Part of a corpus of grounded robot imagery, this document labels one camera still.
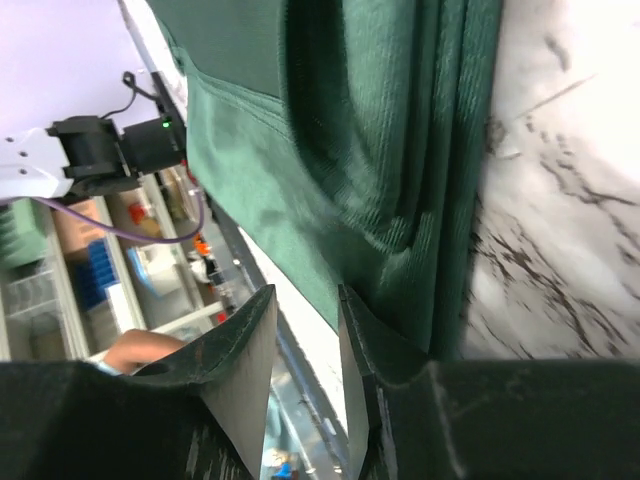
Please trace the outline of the person's bare forearm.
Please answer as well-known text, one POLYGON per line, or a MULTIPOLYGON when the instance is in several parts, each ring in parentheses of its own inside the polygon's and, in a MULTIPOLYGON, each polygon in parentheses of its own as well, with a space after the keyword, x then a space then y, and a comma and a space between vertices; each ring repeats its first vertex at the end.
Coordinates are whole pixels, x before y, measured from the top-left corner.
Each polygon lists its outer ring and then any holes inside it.
POLYGON ((185 345, 183 340, 170 335, 131 329, 116 339, 95 367, 112 376, 131 375, 185 345))

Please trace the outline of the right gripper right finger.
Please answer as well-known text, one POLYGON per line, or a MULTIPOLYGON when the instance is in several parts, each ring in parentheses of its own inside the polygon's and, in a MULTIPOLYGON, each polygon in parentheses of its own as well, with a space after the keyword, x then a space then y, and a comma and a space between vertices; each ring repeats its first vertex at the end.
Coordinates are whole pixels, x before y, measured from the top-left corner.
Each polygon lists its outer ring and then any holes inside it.
POLYGON ((635 479, 631 360, 431 361, 338 290, 355 479, 635 479))

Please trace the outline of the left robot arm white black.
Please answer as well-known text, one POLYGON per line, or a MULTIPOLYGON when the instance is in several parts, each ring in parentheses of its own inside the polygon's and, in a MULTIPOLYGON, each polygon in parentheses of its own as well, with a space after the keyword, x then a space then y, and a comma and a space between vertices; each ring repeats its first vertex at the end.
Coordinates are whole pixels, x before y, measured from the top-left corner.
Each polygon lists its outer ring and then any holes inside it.
POLYGON ((185 126, 170 116, 122 132, 110 119, 71 117, 1 140, 1 203, 130 191, 185 158, 185 126))

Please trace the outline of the dark green cloth napkin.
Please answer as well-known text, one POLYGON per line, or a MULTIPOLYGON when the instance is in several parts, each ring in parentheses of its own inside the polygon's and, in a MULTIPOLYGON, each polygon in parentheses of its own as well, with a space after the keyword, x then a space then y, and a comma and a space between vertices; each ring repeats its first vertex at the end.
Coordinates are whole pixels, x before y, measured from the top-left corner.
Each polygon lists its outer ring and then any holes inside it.
POLYGON ((330 323, 337 288, 457 350, 498 1, 153 1, 187 162, 330 323))

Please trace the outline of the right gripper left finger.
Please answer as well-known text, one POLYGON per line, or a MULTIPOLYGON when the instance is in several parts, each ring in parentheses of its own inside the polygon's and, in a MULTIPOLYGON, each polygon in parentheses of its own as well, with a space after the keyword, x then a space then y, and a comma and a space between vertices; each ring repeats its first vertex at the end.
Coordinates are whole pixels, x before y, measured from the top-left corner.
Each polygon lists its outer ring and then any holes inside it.
POLYGON ((267 285, 134 375, 82 361, 3 363, 2 477, 257 478, 276 324, 267 285))

